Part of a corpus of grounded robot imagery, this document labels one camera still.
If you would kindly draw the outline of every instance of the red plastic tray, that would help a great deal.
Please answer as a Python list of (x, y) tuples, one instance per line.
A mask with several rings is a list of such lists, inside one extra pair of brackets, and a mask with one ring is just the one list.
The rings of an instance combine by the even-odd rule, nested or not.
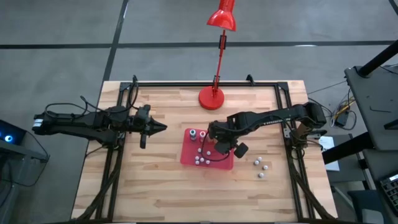
[[(206, 160), (204, 162), (199, 163), (199, 165), (195, 164), (195, 157), (198, 156), (201, 158), (200, 153), (198, 152), (198, 148), (201, 147), (202, 142), (200, 142), (199, 133), (201, 131), (207, 132), (207, 130), (201, 129), (194, 129), (197, 132), (197, 139), (192, 141), (189, 135), (189, 131), (194, 128), (187, 128), (184, 132), (184, 140), (182, 144), (182, 151), (181, 151), (181, 159), (180, 162), (183, 165), (188, 166), (196, 166), (196, 167), (207, 167), (207, 168), (216, 168), (216, 169), (223, 169), (223, 170), (231, 170), (234, 166), (234, 154), (233, 150), (231, 150), (230, 155), (227, 159), (219, 162), (210, 161), (210, 164), (206, 164)], [(217, 152), (214, 149), (214, 143), (209, 142), (207, 139), (204, 140), (205, 145), (203, 146), (205, 150), (203, 151), (203, 155), (208, 159), (222, 159), (226, 155), (222, 155), (221, 153)]]

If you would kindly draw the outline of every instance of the wire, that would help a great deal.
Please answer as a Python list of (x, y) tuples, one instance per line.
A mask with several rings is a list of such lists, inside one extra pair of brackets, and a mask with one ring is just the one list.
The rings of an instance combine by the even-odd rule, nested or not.
[(388, 72), (391, 72), (391, 73), (393, 73), (393, 74), (396, 74), (396, 75), (398, 75), (398, 73), (396, 73), (396, 72), (393, 72), (393, 71), (391, 71), (391, 70), (389, 70), (389, 69), (386, 69), (386, 68), (384, 68), (384, 67), (382, 67), (382, 66), (379, 66), (379, 67), (381, 67), (382, 69), (384, 69), (384, 70), (386, 70), (386, 71), (388, 71)]
[(297, 148), (291, 150), (290, 156), (292, 157), (292, 159), (299, 160), (299, 159), (303, 159), (303, 158), (304, 158), (304, 155), (305, 155), (305, 150), (304, 150), (304, 148), (300, 147), (299, 149), (300, 149), (301, 152), (302, 152), (302, 154), (301, 154), (300, 157), (298, 157), (298, 156), (297, 156), (297, 157), (294, 157), (294, 156), (293, 156), (293, 151), (295, 151), (295, 152), (296, 152), (296, 155), (298, 155), (298, 154), (297, 154)]
[(333, 86), (340, 85), (340, 84), (342, 84), (342, 83), (344, 83), (344, 82), (346, 82), (346, 81), (342, 81), (342, 82), (339, 82), (339, 83), (336, 83), (336, 84), (333, 84), (333, 85), (330, 85), (330, 86), (326, 86), (326, 87), (321, 88), (321, 89), (319, 89), (319, 90), (312, 91), (312, 92), (310, 92), (310, 93), (307, 93), (307, 95), (312, 94), (312, 93), (316, 93), (316, 92), (318, 92), (318, 91), (326, 90), (327, 88), (331, 88), (331, 87), (333, 87)]
[(351, 91), (351, 88), (348, 90), (348, 93), (347, 93), (347, 103), (348, 103), (348, 109), (350, 108), (350, 103), (349, 103), (349, 93), (350, 93), (350, 91)]
[[(134, 86), (136, 86), (136, 94), (135, 94), (135, 96), (134, 96), (133, 101), (131, 101), (131, 93), (132, 93), (132, 89), (134, 88)], [(87, 101), (86, 98), (85, 98), (84, 96), (80, 96), (80, 99), (83, 100), (83, 102), (85, 102), (85, 107), (84, 107), (84, 108), (81, 107), (81, 106), (79, 106), (79, 105), (76, 105), (76, 104), (74, 104), (74, 103), (51, 103), (51, 104), (47, 105), (47, 106), (44, 108), (44, 113), (45, 113), (47, 116), (51, 117), (51, 118), (57, 118), (58, 113), (54, 113), (55, 115), (52, 115), (52, 114), (50, 114), (50, 113), (47, 111), (48, 108), (49, 108), (50, 106), (56, 106), (56, 105), (71, 105), (71, 106), (76, 106), (77, 108), (82, 109), (83, 112), (82, 112), (81, 114), (79, 114), (79, 116), (77, 116), (77, 117), (74, 117), (74, 114), (73, 114), (73, 113), (71, 114), (73, 119), (81, 118), (82, 116), (85, 115), (85, 113), (86, 113), (87, 111), (91, 113), (91, 111), (88, 110), (88, 106), (91, 106), (92, 108), (94, 108), (94, 109), (96, 109), (96, 110), (99, 110), (99, 111), (102, 111), (102, 112), (105, 112), (105, 113), (108, 113), (108, 114), (122, 113), (122, 112), (125, 112), (125, 111), (129, 111), (131, 108), (134, 108), (134, 109), (138, 110), (138, 108), (134, 106), (134, 103), (136, 102), (137, 96), (138, 96), (138, 88), (139, 88), (138, 82), (134, 82), (134, 81), (133, 81), (129, 87), (130, 87), (130, 89), (129, 89), (129, 96), (128, 96), (128, 99), (127, 99), (127, 102), (128, 102), (129, 105), (128, 105), (128, 108), (123, 109), (123, 110), (121, 110), (121, 111), (105, 111), (105, 110), (102, 110), (102, 109), (98, 108), (97, 106), (93, 105), (92, 103), (90, 103), (89, 101)]]
[(86, 154), (86, 157), (87, 157), (88, 155), (90, 155), (91, 153), (96, 152), (96, 151), (98, 151), (98, 150), (100, 150), (100, 149), (102, 149), (102, 148), (104, 148), (104, 146), (101, 146), (101, 147), (99, 147), (99, 148), (97, 148), (97, 149), (92, 150), (91, 152), (89, 152), (89, 153)]
[(36, 178), (35, 182), (33, 182), (33, 184), (22, 184), (22, 183), (18, 183), (18, 182), (12, 181), (12, 176), (11, 175), (10, 175), (10, 180), (7, 180), (7, 179), (1, 179), (1, 180), (10, 182), (11, 184), (17, 184), (17, 185), (21, 185), (21, 186), (24, 186), (24, 187), (31, 187), (31, 186), (34, 186), (37, 183), (37, 181), (39, 181), (41, 175), (43, 174), (43, 171), (44, 171), (45, 167), (49, 163), (50, 155), (48, 154), (48, 152), (44, 149), (44, 147), (41, 145), (41, 143), (37, 140), (37, 138), (32, 133), (30, 133), (28, 131), (26, 133), (30, 134), (35, 139), (37, 144), (43, 149), (43, 151), (44, 151), (44, 153), (46, 155), (45, 164), (44, 164), (42, 170), (40, 171), (39, 175), (37, 176), (37, 178)]
[(127, 108), (125, 108), (125, 109), (123, 109), (121, 111), (105, 111), (105, 110), (102, 110), (101, 108), (98, 108), (97, 106), (93, 105), (89, 101), (87, 101), (84, 96), (80, 96), (80, 99), (83, 100), (87, 105), (91, 106), (92, 108), (94, 108), (96, 110), (99, 110), (99, 111), (102, 111), (102, 112), (105, 112), (105, 113), (109, 113), (109, 114), (122, 113), (122, 112), (125, 112), (125, 111), (129, 111), (131, 108), (134, 108), (134, 109), (138, 110), (138, 108), (134, 106), (134, 103), (136, 102), (137, 96), (138, 96), (138, 88), (139, 88), (138, 82), (136, 82), (135, 86), (136, 86), (136, 95), (134, 96), (133, 101), (131, 102), (131, 92), (132, 92), (132, 89), (133, 89), (134, 85), (131, 85), (130, 89), (129, 89), (129, 96), (128, 96), (128, 99), (127, 99), (127, 102), (128, 102), (129, 105), (128, 105)]
[(339, 112), (339, 108), (341, 106), (342, 103), (345, 102), (345, 98), (347, 97), (347, 95), (344, 95), (343, 98), (340, 100), (340, 102), (338, 103), (338, 106), (336, 107), (336, 109), (332, 112), (332, 117), (330, 118), (330, 126), (333, 127), (335, 125), (335, 113), (337, 114), (337, 112)]
[(326, 110), (330, 113), (330, 116), (333, 115), (333, 113), (331, 112), (331, 110), (330, 110), (329, 108), (327, 108), (326, 106), (323, 106), (323, 105), (320, 104), (318, 101), (316, 101), (316, 100), (314, 100), (314, 99), (312, 99), (312, 98), (309, 98), (309, 97), (308, 97), (308, 99), (311, 100), (311, 101), (314, 101), (316, 104), (318, 104), (318, 105), (321, 106), (322, 108), (326, 109)]
[(7, 194), (6, 194), (5, 198), (4, 198), (4, 200), (1, 202), (0, 208), (6, 203), (7, 198), (8, 198), (8, 196), (9, 196), (10, 193), (11, 193), (12, 186), (13, 186), (13, 183), (14, 183), (14, 182), (12, 181), (11, 165), (10, 165), (9, 161), (7, 161), (7, 165), (8, 165), (8, 173), (9, 173), (10, 180), (11, 180), (11, 181), (10, 181), (10, 188), (8, 189), (8, 192), (7, 192)]
[(203, 138), (203, 141), (201, 142), (200, 155), (202, 156), (202, 158), (204, 158), (204, 159), (206, 159), (208, 161), (211, 161), (211, 162), (221, 162), (221, 161), (226, 160), (229, 157), (229, 155), (230, 155), (229, 151), (226, 153), (226, 156), (224, 158), (222, 158), (222, 159), (209, 159), (209, 158), (206, 158), (205, 155), (203, 155), (203, 151), (205, 150), (205, 141), (206, 141), (208, 133), (209, 132), (206, 132), (205, 137)]
[(48, 109), (50, 106), (57, 106), (57, 105), (71, 105), (71, 106), (76, 106), (77, 108), (82, 109), (83, 112), (82, 112), (79, 116), (77, 116), (76, 118), (74, 118), (74, 119), (81, 118), (81, 117), (84, 116), (85, 113), (88, 111), (88, 110), (87, 110), (87, 103), (86, 103), (86, 107), (85, 107), (85, 108), (82, 108), (81, 106), (76, 105), (76, 104), (74, 104), (74, 103), (51, 103), (51, 104), (47, 105), (47, 106), (44, 108), (44, 113), (45, 113), (47, 116), (51, 117), (51, 118), (57, 118), (57, 115), (54, 116), (54, 115), (52, 115), (52, 114), (49, 114), (49, 112), (47, 111), (47, 109)]

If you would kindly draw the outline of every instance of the concrete floor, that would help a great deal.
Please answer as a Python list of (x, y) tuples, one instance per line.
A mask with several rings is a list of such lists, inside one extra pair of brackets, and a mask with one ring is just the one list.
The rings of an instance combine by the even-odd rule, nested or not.
[[(0, 0), (2, 44), (110, 44), (123, 0)], [(217, 42), (206, 26), (214, 0), (130, 0), (120, 43)], [(228, 41), (395, 40), (398, 16), (388, 0), (236, 0), (237, 32)], [(304, 80), (307, 91), (344, 80), (343, 70), (362, 65), (385, 45), (332, 47), (230, 47), (221, 79)], [(33, 115), (53, 102), (96, 102), (109, 49), (0, 50), (0, 119), (31, 129)], [(210, 80), (217, 48), (119, 49), (110, 80)], [(389, 64), (398, 63), (393, 58)], [(310, 95), (331, 110), (348, 91), (341, 84)], [(355, 135), (366, 131), (360, 113)], [(347, 131), (325, 126), (329, 134)], [(51, 160), (36, 186), (24, 189), (13, 223), (68, 220), (87, 141), (39, 136)], [(352, 215), (338, 206), (342, 218)]]

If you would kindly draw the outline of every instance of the butcher block tabletop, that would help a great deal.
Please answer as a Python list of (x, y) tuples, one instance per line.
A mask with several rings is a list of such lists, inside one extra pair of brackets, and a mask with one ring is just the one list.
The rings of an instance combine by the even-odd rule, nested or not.
[[(293, 105), (308, 101), (303, 81), (287, 83)], [(119, 84), (104, 82), (100, 108), (116, 105)], [(166, 124), (167, 129), (148, 138), (146, 149), (139, 147), (138, 133), (127, 134), (113, 221), (297, 221), (280, 124), (264, 126), (240, 137), (239, 142), (244, 142), (249, 150), (243, 158), (234, 158), (232, 170), (181, 165), (185, 129), (207, 129), (209, 122), (224, 121), (227, 116), (241, 111), (260, 113), (277, 109), (273, 87), (221, 87), (225, 102), (214, 111), (204, 110), (199, 105), (201, 89), (193, 86), (139, 88), (135, 106), (151, 105), (150, 114), (156, 121)], [(92, 141), (87, 152), (98, 147), (100, 144)], [(72, 218), (81, 215), (100, 190), (106, 150), (100, 149), (85, 159)], [(254, 166), (259, 156), (262, 162)], [(310, 145), (305, 149), (304, 163), (311, 191), (326, 210), (337, 217), (318, 146)], [(261, 170), (264, 165), (268, 170)], [(257, 176), (260, 172), (264, 173), (262, 179)], [(301, 191), (300, 198), (306, 217)], [(106, 197), (104, 216), (108, 202)]]

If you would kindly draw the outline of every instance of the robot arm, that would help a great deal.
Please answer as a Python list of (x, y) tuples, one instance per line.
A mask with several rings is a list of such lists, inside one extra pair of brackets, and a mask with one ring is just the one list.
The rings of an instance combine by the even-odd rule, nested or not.
[(316, 103), (306, 103), (264, 113), (236, 113), (228, 116), (226, 122), (211, 122), (208, 127), (208, 135), (210, 139), (217, 140), (215, 149), (218, 152), (226, 154), (236, 148), (235, 156), (242, 158), (248, 147), (244, 143), (238, 145), (238, 137), (247, 135), (261, 126), (288, 121), (301, 122), (301, 125), (290, 134), (294, 141), (301, 143), (305, 142), (308, 133), (313, 128), (321, 128), (326, 124), (322, 108)]
[(147, 136), (167, 128), (149, 116), (149, 110), (150, 105), (144, 105), (138, 108), (134, 116), (128, 116), (129, 111), (123, 106), (114, 106), (83, 116), (48, 111), (34, 116), (32, 130), (38, 135), (62, 133), (97, 140), (107, 146), (117, 145), (118, 134), (135, 132), (141, 134), (140, 147), (145, 149)]

